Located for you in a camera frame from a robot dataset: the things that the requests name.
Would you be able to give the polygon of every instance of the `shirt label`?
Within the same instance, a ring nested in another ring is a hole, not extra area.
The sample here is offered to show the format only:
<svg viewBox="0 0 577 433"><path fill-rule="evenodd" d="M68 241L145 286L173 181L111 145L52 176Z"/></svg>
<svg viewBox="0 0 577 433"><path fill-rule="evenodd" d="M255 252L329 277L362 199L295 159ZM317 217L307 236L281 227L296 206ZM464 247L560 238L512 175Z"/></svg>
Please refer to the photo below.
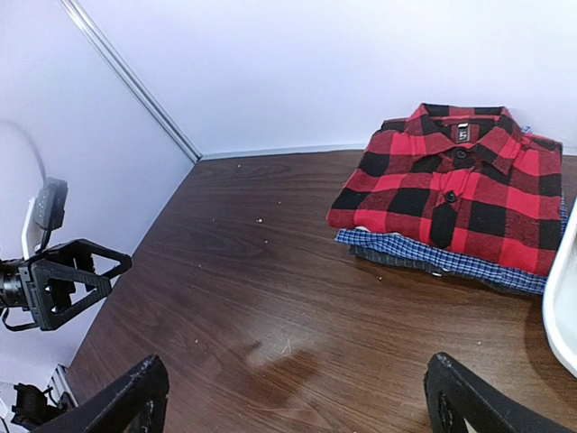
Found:
<svg viewBox="0 0 577 433"><path fill-rule="evenodd" d="M457 125L457 143L467 143L471 138L469 124Z"/></svg>

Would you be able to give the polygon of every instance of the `wood surface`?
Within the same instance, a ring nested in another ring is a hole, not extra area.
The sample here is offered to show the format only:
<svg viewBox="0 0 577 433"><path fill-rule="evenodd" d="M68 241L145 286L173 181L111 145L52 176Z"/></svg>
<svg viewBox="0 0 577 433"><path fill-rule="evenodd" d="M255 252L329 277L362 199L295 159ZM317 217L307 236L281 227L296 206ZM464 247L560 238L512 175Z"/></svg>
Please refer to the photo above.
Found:
<svg viewBox="0 0 577 433"><path fill-rule="evenodd" d="M81 401L159 354L166 432L427 432L445 351L577 430L577 379L541 299L355 259L325 216L360 152L201 161L115 286L69 369ZM577 158L563 162L577 193Z"/></svg>

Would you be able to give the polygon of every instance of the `wall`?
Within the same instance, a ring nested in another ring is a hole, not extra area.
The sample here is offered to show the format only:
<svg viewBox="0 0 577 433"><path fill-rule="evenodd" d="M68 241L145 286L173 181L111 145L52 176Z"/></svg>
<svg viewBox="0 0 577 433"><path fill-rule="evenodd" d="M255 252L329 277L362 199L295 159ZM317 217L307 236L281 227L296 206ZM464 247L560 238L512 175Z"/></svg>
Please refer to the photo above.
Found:
<svg viewBox="0 0 577 433"><path fill-rule="evenodd" d="M0 118L25 128L47 172L69 183L59 243L85 237L132 253L191 163L124 88L56 2L0 4ZM22 254L27 200L41 185L22 136L0 123L0 247ZM0 326L0 382L46 384L68 364L92 308L56 332L13 334ZM27 315L11 314L18 322Z"/></svg>
<svg viewBox="0 0 577 433"><path fill-rule="evenodd" d="M573 0L79 1L206 156L363 147L421 101L577 152Z"/></svg>

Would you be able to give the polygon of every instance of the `stack of folded clothes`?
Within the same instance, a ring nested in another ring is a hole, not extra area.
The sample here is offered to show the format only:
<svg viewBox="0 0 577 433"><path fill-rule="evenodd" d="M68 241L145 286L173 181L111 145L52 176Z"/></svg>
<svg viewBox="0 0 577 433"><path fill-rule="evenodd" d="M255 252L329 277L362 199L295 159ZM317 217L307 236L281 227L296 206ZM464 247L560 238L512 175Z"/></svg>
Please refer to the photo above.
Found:
<svg viewBox="0 0 577 433"><path fill-rule="evenodd" d="M542 294L567 222L562 145L505 107L385 121L327 220L372 262Z"/></svg>

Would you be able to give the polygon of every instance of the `white plastic basket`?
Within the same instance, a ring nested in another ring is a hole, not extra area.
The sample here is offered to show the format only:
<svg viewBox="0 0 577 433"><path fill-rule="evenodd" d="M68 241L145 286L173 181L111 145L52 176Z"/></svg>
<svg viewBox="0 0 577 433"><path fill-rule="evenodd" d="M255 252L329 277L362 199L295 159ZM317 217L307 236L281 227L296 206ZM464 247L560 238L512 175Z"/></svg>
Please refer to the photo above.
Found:
<svg viewBox="0 0 577 433"><path fill-rule="evenodd" d="M543 297L543 321L557 359L577 376L577 208L574 207Z"/></svg>

